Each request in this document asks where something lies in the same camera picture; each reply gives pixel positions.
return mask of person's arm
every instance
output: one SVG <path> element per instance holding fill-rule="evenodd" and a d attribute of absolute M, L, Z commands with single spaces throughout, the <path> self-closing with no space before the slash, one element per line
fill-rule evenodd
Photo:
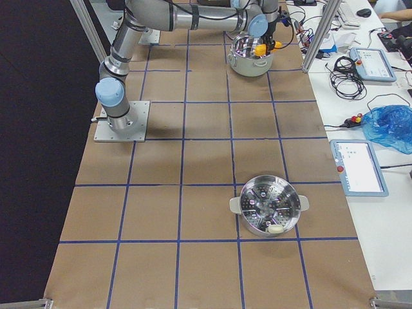
<path fill-rule="evenodd" d="M 412 8 L 396 12 L 386 12 L 379 14 L 379 18 L 389 18 L 396 21 L 412 21 Z"/>

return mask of white table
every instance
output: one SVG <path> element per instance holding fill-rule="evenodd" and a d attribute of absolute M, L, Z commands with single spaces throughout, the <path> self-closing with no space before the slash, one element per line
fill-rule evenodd
<path fill-rule="evenodd" d="M 361 8 L 370 8 L 367 0 L 347 0 L 353 12 Z M 322 5 L 316 7 L 304 6 L 306 19 L 320 15 Z M 298 10 L 288 5 L 290 12 Z M 292 17 L 300 19 L 301 14 Z M 380 19 L 375 12 L 367 18 L 359 18 L 359 30 L 339 30 L 337 37 L 346 32 L 357 34 L 353 47 L 367 47 L 369 44 L 369 31 L 382 27 Z M 312 19 L 305 25 L 316 27 L 320 19 Z M 377 32 L 371 35 L 370 48 L 381 48 Z M 394 83 L 366 83 L 368 95 L 360 101 L 349 101 L 339 98 L 330 87 L 329 72 L 324 67 L 332 68 L 336 59 L 343 53 L 333 54 L 330 59 L 315 59 L 309 71 L 310 82 L 315 93 L 319 111 L 324 124 L 339 125 L 345 118 L 350 118 L 357 113 L 368 112 L 366 103 L 374 96 L 386 93 L 396 93 L 412 102 L 407 89 L 405 73 L 396 72 L 397 81 Z M 406 61 L 398 53 L 386 53 L 392 66 L 410 70 Z M 409 82 L 412 74 L 408 73 Z M 371 107 L 388 104 L 404 104 L 396 96 L 377 98 Z M 333 130 L 326 128 L 328 139 L 365 139 L 360 127 L 355 129 Z M 379 164 L 397 165 L 412 162 L 412 154 L 402 154 L 392 148 L 373 144 Z M 399 167 L 383 170 L 384 179 L 388 186 L 389 196 L 386 198 L 347 197 L 353 222 L 359 237 L 368 271 L 375 290 L 412 290 L 412 179 L 409 172 L 412 167 Z"/>

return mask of metal strainer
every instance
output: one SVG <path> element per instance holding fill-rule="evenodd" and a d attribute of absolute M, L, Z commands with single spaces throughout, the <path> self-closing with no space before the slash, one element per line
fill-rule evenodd
<path fill-rule="evenodd" d="M 241 215 L 246 228 L 258 236 L 274 237 L 291 230 L 309 208 L 308 198 L 284 179 L 263 175 L 249 180 L 240 196 L 230 200 L 232 212 Z"/>

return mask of blue plastic bag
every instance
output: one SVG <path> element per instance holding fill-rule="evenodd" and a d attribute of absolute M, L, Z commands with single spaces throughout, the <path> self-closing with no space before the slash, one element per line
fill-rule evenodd
<path fill-rule="evenodd" d="M 412 153 L 412 109 L 405 105 L 374 108 L 362 117 L 367 140 L 393 147 L 401 153 Z"/>

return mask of black curtain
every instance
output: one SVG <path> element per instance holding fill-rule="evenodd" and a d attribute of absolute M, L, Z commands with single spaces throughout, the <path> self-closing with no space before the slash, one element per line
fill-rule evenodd
<path fill-rule="evenodd" d="M 68 0 L 2 0 L 0 12 L 0 303 L 9 303 L 43 297 L 99 63 Z"/>

